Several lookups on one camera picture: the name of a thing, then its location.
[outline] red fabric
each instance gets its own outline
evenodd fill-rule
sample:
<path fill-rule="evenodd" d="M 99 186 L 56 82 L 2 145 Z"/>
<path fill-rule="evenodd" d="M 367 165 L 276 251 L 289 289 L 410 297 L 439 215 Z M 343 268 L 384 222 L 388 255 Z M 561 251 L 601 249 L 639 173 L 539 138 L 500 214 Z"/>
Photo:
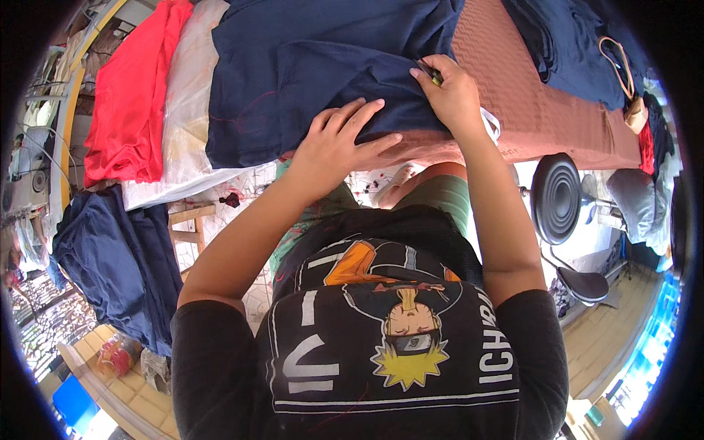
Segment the red fabric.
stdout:
<path fill-rule="evenodd" d="M 655 145 L 653 143 L 653 133 L 650 132 L 650 123 L 646 121 L 645 127 L 638 135 L 641 145 L 641 166 L 640 169 L 653 175 L 655 172 Z"/>
<path fill-rule="evenodd" d="M 192 11 L 188 0 L 160 1 L 98 71 L 93 121 L 85 142 L 86 188 L 102 179 L 161 178 L 166 74 Z"/>

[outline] navy blue fabric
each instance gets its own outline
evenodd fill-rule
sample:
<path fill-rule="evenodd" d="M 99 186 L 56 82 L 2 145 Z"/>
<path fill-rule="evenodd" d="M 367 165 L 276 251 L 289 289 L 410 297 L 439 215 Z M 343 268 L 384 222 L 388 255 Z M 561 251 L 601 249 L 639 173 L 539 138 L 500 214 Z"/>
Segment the navy blue fabric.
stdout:
<path fill-rule="evenodd" d="M 622 21 L 611 25 L 615 13 L 602 0 L 502 0 L 547 85 L 589 101 L 603 102 L 609 110 L 623 108 L 626 96 L 613 66 L 599 51 L 599 37 L 621 43 L 629 58 L 638 95 L 643 94 L 646 57 Z M 621 65 L 614 44 L 604 52 Z"/>
<path fill-rule="evenodd" d="M 125 212 L 120 185 L 78 194 L 57 226 L 54 257 L 98 322 L 171 356 L 169 322 L 183 282 L 165 204 Z"/>
<path fill-rule="evenodd" d="M 447 128 L 408 69 L 450 45 L 463 0 L 232 1 L 213 42 L 206 153 L 213 168 L 295 149 L 325 108 L 386 100 L 361 137 Z"/>
<path fill-rule="evenodd" d="M 655 156 L 653 180 L 657 180 L 660 175 L 660 166 L 665 162 L 665 153 L 674 155 L 674 142 L 658 99 L 646 92 L 643 94 L 643 103 L 648 108 L 650 133 L 653 135 L 653 155 Z"/>
<path fill-rule="evenodd" d="M 49 266 L 46 267 L 46 273 L 49 274 L 51 282 L 53 282 L 57 289 L 64 290 L 66 288 L 68 280 L 63 276 L 63 273 L 61 273 L 56 258 L 51 254 L 49 254 Z"/>

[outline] white plastic bag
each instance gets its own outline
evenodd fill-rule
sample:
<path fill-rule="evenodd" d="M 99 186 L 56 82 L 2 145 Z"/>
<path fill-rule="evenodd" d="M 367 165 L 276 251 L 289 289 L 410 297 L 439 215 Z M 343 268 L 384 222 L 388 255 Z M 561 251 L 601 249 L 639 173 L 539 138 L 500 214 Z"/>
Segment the white plastic bag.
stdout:
<path fill-rule="evenodd" d="M 122 183 L 126 210 L 183 199 L 244 171 L 214 170 L 205 152 L 210 84 L 218 62 L 210 31 L 228 7 L 223 0 L 203 0 L 183 27 L 166 79 L 164 171 L 159 182 Z"/>

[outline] person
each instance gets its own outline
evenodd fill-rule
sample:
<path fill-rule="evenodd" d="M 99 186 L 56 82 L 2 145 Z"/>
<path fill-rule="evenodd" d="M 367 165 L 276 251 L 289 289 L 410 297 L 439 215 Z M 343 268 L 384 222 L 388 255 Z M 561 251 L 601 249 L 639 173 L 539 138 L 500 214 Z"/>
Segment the person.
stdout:
<path fill-rule="evenodd" d="M 565 419 L 565 347 L 531 220 L 444 55 L 419 70 L 466 169 L 428 167 L 361 209 L 344 178 L 401 140 L 355 145 L 384 107 L 322 111 L 278 178 L 192 266 L 172 319 L 182 439 L 552 439 Z M 473 213 L 483 265 L 463 236 Z M 242 297 L 271 256 L 256 338 Z"/>

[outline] chair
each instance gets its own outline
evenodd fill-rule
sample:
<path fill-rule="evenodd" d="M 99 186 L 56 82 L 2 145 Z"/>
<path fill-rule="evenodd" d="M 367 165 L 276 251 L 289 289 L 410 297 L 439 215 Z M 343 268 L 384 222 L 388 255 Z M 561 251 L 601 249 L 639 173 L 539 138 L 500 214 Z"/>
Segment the chair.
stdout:
<path fill-rule="evenodd" d="M 562 267 L 541 257 L 557 270 L 558 279 L 567 291 L 587 306 L 604 301 L 609 293 L 606 278 L 596 272 L 577 272 L 553 252 L 553 245 L 567 241 L 572 235 L 582 206 L 597 204 L 596 197 L 587 194 L 579 181 L 572 159 L 565 153 L 544 156 L 533 174 L 531 189 L 520 187 L 521 196 L 530 196 L 531 219 L 541 240 L 550 244 L 550 253 Z"/>

